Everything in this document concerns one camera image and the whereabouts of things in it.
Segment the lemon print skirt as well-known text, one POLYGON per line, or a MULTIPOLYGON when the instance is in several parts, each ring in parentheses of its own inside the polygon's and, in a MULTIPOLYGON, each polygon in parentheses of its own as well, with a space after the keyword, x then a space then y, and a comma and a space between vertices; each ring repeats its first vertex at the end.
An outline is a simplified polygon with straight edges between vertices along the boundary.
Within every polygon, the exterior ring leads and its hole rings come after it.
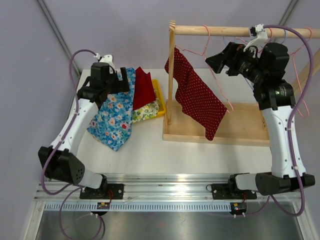
POLYGON ((146 104, 133 111, 132 123, 138 123, 144 120, 155 118, 160 109, 160 100, 158 98, 155 101, 146 104))

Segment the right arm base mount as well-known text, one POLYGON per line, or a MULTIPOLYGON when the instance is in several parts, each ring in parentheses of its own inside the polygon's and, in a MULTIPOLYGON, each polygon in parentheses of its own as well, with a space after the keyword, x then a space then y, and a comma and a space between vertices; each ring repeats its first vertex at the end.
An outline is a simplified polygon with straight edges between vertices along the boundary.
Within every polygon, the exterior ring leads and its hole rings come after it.
POLYGON ((213 200, 232 200, 229 204, 230 214, 236 217, 245 217, 248 210, 247 200, 256 200, 257 194, 253 190, 240 190, 236 184, 236 176, 230 175, 227 183, 211 183, 206 190, 211 192, 213 200))

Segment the plain red skirt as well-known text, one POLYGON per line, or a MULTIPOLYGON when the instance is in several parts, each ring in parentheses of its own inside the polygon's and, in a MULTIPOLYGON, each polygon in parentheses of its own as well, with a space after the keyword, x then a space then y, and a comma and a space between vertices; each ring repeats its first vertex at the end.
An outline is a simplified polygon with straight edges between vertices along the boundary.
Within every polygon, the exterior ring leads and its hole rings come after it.
POLYGON ((156 100, 150 73, 145 73, 141 67, 135 70, 135 86, 133 110, 140 109, 156 100))

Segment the red polka dot skirt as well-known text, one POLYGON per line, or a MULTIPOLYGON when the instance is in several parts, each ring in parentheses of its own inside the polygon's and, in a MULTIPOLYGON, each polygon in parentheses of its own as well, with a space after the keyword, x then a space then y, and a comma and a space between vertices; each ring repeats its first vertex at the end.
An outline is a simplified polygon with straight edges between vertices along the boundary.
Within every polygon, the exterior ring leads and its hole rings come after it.
POLYGON ((173 79, 177 82, 175 99, 182 112, 204 127, 205 138, 212 141, 227 108, 178 48, 174 49, 173 79))

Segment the blue floral skirt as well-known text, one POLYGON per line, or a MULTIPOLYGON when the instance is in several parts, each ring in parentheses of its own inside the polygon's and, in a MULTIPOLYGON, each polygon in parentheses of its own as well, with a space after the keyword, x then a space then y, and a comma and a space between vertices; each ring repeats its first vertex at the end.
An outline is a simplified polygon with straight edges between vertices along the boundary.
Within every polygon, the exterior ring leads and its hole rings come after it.
POLYGON ((109 94, 87 127, 95 140, 114 151, 118 151, 132 133, 136 71, 132 67, 125 70, 129 92, 109 94))

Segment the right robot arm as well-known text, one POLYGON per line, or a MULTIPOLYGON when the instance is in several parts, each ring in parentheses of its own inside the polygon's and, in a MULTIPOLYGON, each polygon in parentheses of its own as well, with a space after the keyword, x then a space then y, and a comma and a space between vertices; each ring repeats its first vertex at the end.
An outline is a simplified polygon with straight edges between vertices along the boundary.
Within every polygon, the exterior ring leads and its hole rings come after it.
POLYGON ((306 172, 294 132, 291 113, 296 106, 295 94, 283 79, 289 59, 287 47, 276 42, 266 44, 260 55, 243 44, 229 42, 222 52, 205 59, 216 74, 227 66, 228 76, 242 75, 253 83, 253 96, 271 144, 271 171, 231 175, 226 190, 232 198, 239 198, 245 191, 263 196, 293 192, 316 183, 315 177, 306 172))

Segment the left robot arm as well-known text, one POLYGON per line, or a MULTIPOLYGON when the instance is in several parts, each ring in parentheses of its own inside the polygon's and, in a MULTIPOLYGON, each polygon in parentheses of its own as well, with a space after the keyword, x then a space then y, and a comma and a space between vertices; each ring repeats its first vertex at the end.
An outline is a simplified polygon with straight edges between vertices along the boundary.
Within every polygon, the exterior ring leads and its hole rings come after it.
POLYGON ((45 178, 86 188, 98 199, 107 196, 107 177, 86 169, 78 159, 78 149, 92 118, 99 112, 110 94, 128 93, 129 79, 125 67, 116 71, 109 63, 95 62, 90 75, 75 95, 75 109, 62 130, 50 144, 42 146, 38 158, 42 166, 41 184, 45 178))

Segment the blue hanger of lemon skirt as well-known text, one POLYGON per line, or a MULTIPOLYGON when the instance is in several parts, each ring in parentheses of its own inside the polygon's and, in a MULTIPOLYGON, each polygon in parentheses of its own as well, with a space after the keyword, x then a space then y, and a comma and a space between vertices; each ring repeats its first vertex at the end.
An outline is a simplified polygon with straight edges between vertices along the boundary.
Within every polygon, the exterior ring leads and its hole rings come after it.
MULTIPOLYGON (((284 39, 282 40, 281 44, 284 44, 286 42, 287 37, 288 37, 288 32, 286 30, 284 30, 284 39)), ((229 42, 231 42, 231 40, 228 36, 223 36, 222 40, 226 46, 229 44, 229 42)), ((239 42, 239 43, 244 43, 245 45, 248 43, 247 40, 244 40, 241 37, 235 37, 235 36, 233 37, 233 41, 239 42)))

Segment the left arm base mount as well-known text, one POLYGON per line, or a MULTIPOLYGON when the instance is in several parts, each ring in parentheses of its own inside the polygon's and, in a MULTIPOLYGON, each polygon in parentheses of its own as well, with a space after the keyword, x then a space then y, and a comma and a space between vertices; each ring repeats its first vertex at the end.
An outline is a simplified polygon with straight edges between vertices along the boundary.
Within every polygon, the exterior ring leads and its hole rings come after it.
POLYGON ((85 187, 80 192, 81 200, 97 200, 97 210, 92 211, 93 214, 102 217, 111 207, 112 200, 122 200, 124 195, 125 185, 123 183, 108 183, 107 177, 102 175, 102 181, 99 188, 94 189, 85 187))

